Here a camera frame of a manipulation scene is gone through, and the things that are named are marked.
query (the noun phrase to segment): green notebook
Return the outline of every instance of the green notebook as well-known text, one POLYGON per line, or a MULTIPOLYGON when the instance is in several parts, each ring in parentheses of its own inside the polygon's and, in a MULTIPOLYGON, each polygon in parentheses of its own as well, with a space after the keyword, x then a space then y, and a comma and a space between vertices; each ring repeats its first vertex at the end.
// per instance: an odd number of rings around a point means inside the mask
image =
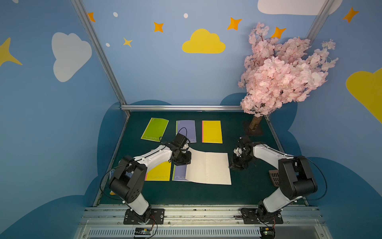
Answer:
POLYGON ((159 138, 165 133, 168 120, 160 118, 151 118, 149 124, 144 130, 141 139, 160 142, 159 138))

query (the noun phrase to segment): dark green table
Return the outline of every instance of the dark green table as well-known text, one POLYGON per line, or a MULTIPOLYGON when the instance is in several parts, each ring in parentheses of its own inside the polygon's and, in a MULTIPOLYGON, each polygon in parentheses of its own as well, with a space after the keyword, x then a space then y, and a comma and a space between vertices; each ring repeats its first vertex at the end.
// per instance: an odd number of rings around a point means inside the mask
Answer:
MULTIPOLYGON (((151 117, 169 120, 164 138, 171 141, 175 137, 177 120, 195 120, 197 143, 192 148, 206 152, 226 152, 232 160, 233 149, 239 137, 244 136, 243 121, 251 121, 252 115, 242 112, 132 112, 113 167, 118 165, 125 155, 138 156, 155 149, 160 143, 142 140, 151 117), (202 143, 202 120, 220 120, 222 125, 223 144, 202 143)), ((261 127, 264 135, 251 137, 251 140, 266 143, 277 149, 276 142, 263 118, 261 127)), ((198 184, 177 181, 146 181, 142 194, 150 204, 257 204, 269 196, 277 188, 273 186, 268 170, 275 169, 268 163, 257 160, 250 163, 244 171, 231 170, 232 185, 198 184)), ((102 195, 99 204, 119 204, 117 200, 102 195)))

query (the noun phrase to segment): purple notebook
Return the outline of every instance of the purple notebook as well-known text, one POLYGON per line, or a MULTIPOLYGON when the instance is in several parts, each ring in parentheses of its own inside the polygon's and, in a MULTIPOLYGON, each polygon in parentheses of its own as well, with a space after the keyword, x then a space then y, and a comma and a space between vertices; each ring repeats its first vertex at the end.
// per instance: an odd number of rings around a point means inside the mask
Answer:
MULTIPOLYGON (((194 120, 177 120, 176 121, 176 133, 181 133, 186 136, 190 143, 196 143, 196 130, 194 120)), ((172 172, 173 181, 188 181, 186 179, 187 165, 176 166, 174 165, 174 171, 172 172)))
POLYGON ((186 179, 186 169, 187 165, 174 165, 174 171, 172 172, 172 180, 173 181, 187 181, 186 179))
POLYGON ((182 135, 186 136, 188 140, 190 141, 190 143, 196 143, 195 121, 194 120, 177 120, 175 134, 177 133, 181 133, 182 135))

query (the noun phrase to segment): yellow notebook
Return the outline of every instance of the yellow notebook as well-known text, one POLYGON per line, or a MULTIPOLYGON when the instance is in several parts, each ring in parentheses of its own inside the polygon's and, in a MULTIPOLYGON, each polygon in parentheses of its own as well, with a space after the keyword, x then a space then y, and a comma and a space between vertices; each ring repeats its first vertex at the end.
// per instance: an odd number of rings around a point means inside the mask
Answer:
POLYGON ((220 120, 202 121, 202 143, 223 143, 220 120))
POLYGON ((170 172, 171 163, 163 162, 146 173, 145 181, 170 181, 170 172))

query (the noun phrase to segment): tree base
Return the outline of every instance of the tree base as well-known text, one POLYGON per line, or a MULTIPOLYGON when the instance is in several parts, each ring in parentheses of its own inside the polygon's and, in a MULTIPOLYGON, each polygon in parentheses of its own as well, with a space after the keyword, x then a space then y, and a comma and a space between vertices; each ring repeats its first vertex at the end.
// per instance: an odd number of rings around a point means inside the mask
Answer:
POLYGON ((260 124, 255 128, 255 129, 250 129, 249 124, 250 121, 243 121, 243 128, 244 128, 244 133, 246 135, 264 135, 264 132, 260 126, 260 124))

